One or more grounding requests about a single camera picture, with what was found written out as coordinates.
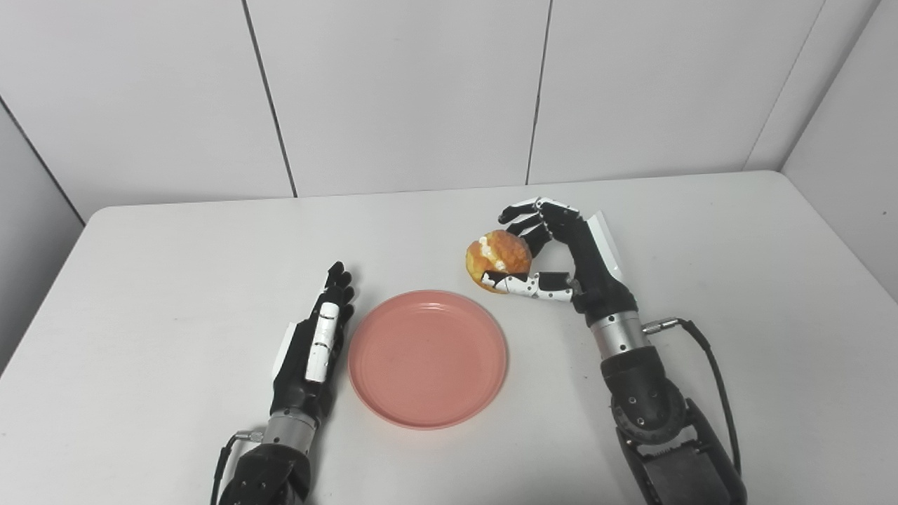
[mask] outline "silver cylindrical joint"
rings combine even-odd
[[[620,312],[604,317],[589,327],[599,344],[602,359],[651,345],[642,332],[639,314]]]
[[[284,409],[271,414],[262,443],[292,447],[308,455],[315,430],[314,419],[297,409]]]

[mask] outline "white finger segment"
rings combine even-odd
[[[510,293],[521,297],[536,298],[539,300],[557,300],[559,302],[569,302],[573,296],[573,289],[564,289],[561,291],[543,291],[540,289],[537,279],[528,277],[527,280],[520,280],[514,276],[507,276],[499,281],[489,278],[488,274],[483,274],[480,282],[485,286],[494,288],[503,293]]]
[[[328,374],[330,350],[333,349],[334,334],[337,332],[339,306],[331,302],[321,304],[318,323],[309,349],[309,361],[305,367],[305,380],[323,383]]]

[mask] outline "cable connector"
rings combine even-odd
[[[262,443],[262,437],[265,434],[258,430],[240,430],[233,434],[233,437],[238,440],[249,440],[255,444]]]
[[[654,335],[655,333],[662,332],[667,330],[668,328],[673,328],[677,324],[680,323],[680,319],[677,317],[668,317],[666,319],[658,319],[657,321],[652,321],[651,323],[645,323],[642,325],[642,332],[646,335]]]

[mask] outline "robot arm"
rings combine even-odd
[[[220,505],[300,505],[308,497],[309,447],[333,406],[331,376],[354,309],[352,276],[336,262],[308,319],[291,324],[275,363],[274,399],[260,445],[238,461]],[[221,478],[224,464],[216,469]],[[217,487],[212,504],[216,503]]]
[[[575,208],[536,198],[507,207],[498,220],[511,223],[507,231],[523,238],[533,256],[552,239],[568,246],[576,268],[572,277],[563,272],[541,272],[530,278],[490,271],[481,281],[517,295],[569,300],[585,316],[602,354],[601,370],[612,394],[621,449],[647,503],[745,503],[735,429],[708,341],[689,321],[671,319],[643,326],[636,298],[623,283],[601,214],[584,220]],[[701,410],[692,400],[683,399],[667,378],[661,358],[648,340],[649,334],[677,324],[709,354],[721,389],[734,462],[726,456]]]

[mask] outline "cream filling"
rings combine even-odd
[[[480,242],[480,255],[488,259],[498,270],[507,272],[505,262],[500,260],[493,252],[493,248],[487,244],[487,237],[482,236],[478,242]]]

